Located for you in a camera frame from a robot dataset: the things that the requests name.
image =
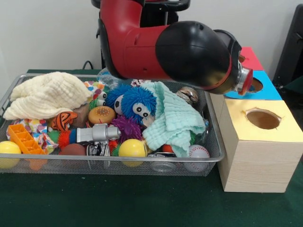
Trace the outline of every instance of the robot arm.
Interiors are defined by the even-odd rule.
[[[215,94],[248,91],[252,70],[239,62],[241,46],[233,35],[195,21],[142,28],[144,5],[145,0],[101,0],[101,50],[112,75],[174,80]]]

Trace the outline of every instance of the blue fuzzy toy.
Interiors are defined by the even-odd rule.
[[[156,97],[143,87],[134,87],[125,92],[121,104],[124,116],[138,124],[143,124],[144,117],[154,116],[156,112]]]
[[[130,85],[121,84],[109,91],[106,98],[106,105],[114,109],[117,114],[123,115],[123,111],[121,110],[121,100],[125,92],[130,89],[132,89]]]

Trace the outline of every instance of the wooden box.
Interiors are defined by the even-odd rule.
[[[242,65],[245,68],[252,70],[264,70],[263,66],[261,65],[260,61],[250,46],[244,46],[241,50],[241,55],[245,57],[244,62],[242,62]]]
[[[240,96],[237,92],[234,91],[228,92],[225,95],[210,94],[217,121],[220,122],[223,104],[225,99],[228,98],[251,100],[282,100],[281,96],[277,92],[276,88],[270,81],[265,71],[253,71],[253,86],[255,90],[248,92],[244,96]]]
[[[219,127],[226,192],[285,192],[303,153],[303,132],[282,100],[223,99]]]

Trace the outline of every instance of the wire mesh bin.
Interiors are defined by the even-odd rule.
[[[3,119],[9,107],[9,96],[13,88],[23,81],[39,74],[25,74],[15,79],[0,101],[0,141],[7,140],[6,130],[11,121]],[[82,81],[95,80],[91,75],[77,75]],[[172,91],[177,92],[184,84],[163,83]],[[199,103],[195,106],[209,121],[207,140],[203,146],[208,150],[210,158],[178,158],[178,157],[101,157],[101,156],[64,156],[57,155],[57,148],[50,155],[2,154],[0,153],[1,173],[39,173],[39,174],[104,174],[104,175],[183,175],[207,176],[215,163],[225,156],[225,147],[216,120],[213,105],[207,92],[197,89]],[[12,168],[1,168],[17,163]],[[129,167],[132,163],[141,163],[137,167]],[[192,172],[185,167],[186,163],[203,166],[203,171]],[[33,170],[30,165],[40,166]]]

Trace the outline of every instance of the white wall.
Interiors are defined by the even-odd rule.
[[[196,20],[231,32],[241,46],[252,46],[273,78],[295,8],[302,0],[192,0],[180,20]]]
[[[28,69],[101,67],[90,0],[0,0],[0,98]]]
[[[180,20],[233,33],[272,77],[300,0],[192,0]],[[98,9],[90,0],[0,0],[0,97],[27,69],[100,68]]]

